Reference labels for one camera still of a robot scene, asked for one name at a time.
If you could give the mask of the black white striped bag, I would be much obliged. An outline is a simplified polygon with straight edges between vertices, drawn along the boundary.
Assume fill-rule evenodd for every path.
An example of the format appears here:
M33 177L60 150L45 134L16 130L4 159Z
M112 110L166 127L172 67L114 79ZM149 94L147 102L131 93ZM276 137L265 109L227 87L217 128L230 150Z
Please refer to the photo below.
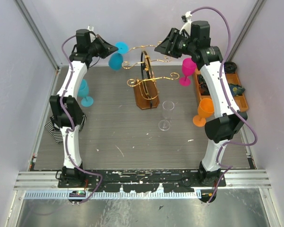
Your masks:
M63 138L62 138L62 133L60 131L60 128L57 126L57 124L54 122L54 116L50 116L49 117L50 121L48 123L45 124L44 128L49 132L49 134L52 136L52 138L54 139L54 141L57 144L60 144L63 142ZM84 124L86 122L87 116L84 114L83 115L83 119L80 123L79 126L79 132L82 131Z

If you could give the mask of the light blue front wine glass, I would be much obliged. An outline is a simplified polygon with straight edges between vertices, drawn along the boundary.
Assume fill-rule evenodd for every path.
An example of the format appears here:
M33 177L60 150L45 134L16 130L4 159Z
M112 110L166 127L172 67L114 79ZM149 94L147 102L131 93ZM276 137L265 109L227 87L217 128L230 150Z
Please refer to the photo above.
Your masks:
M89 86L85 79L82 80L79 90L78 90L78 97L82 98L81 105L83 107L90 107L94 103L94 99L89 96Z

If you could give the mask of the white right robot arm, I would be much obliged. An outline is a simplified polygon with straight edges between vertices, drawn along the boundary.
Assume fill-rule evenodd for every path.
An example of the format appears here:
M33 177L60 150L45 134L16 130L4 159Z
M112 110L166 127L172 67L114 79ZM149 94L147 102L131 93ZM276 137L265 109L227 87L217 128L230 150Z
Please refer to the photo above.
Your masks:
M248 116L233 99L221 51L211 45L209 23L194 21L187 25L190 26L188 31L172 28L155 51L173 58L189 55L205 79L213 101L214 119L204 126L208 145L198 168L198 181L209 186L219 179L224 151Z

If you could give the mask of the clear glass wine glass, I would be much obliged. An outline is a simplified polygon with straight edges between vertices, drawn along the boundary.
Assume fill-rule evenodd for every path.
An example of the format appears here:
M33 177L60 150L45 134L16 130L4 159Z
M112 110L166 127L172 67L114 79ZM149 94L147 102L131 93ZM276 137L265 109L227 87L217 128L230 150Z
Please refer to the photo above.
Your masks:
M162 120L159 121L158 127L162 131L168 131L170 129L170 120L173 114L175 105L172 101L164 101L162 104Z

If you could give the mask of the light blue wine glass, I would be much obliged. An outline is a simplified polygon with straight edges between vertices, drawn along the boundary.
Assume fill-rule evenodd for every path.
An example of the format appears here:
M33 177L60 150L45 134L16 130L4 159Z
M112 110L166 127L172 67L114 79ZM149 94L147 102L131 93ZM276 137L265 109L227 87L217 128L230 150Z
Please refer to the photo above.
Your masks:
M82 98L81 105L83 107L90 107L94 103L94 99L89 96L89 86L85 79L82 80L79 90L78 90L78 97Z
M123 55L129 51L129 47L124 42L117 42L115 46L118 48L118 50L111 55L108 65L113 70L120 70L124 61Z

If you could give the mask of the magenta plastic wine glass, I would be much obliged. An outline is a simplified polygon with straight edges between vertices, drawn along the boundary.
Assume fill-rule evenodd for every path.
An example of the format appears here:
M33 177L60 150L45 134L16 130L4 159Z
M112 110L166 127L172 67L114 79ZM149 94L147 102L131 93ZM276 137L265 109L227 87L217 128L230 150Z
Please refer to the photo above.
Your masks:
M191 60L191 58L185 58L182 61L182 73L184 76L179 79L180 85L187 87L191 84L191 80L188 77L193 75L196 68L197 65Z

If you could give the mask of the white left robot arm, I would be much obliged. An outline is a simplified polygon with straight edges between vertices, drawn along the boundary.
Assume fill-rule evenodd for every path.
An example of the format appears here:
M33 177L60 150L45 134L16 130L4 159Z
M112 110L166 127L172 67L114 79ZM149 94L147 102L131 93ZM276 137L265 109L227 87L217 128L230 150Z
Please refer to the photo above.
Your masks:
M69 62L67 75L57 94L50 96L49 103L53 122L62 134L64 161L59 183L82 187L88 173L83 170L79 149L79 129L84 113L77 101L78 91L93 58L104 59L118 48L89 28L77 30L73 38L76 43L71 54L66 56Z

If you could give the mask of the orange plastic wine glass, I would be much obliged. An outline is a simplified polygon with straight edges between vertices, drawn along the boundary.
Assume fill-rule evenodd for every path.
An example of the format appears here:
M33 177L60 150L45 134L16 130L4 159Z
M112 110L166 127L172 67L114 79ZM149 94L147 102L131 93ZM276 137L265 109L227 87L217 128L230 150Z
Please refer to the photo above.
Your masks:
M210 98L204 98L200 101L198 114L193 117L193 123L197 127L203 127L206 124L206 119L211 117L214 113L213 101Z

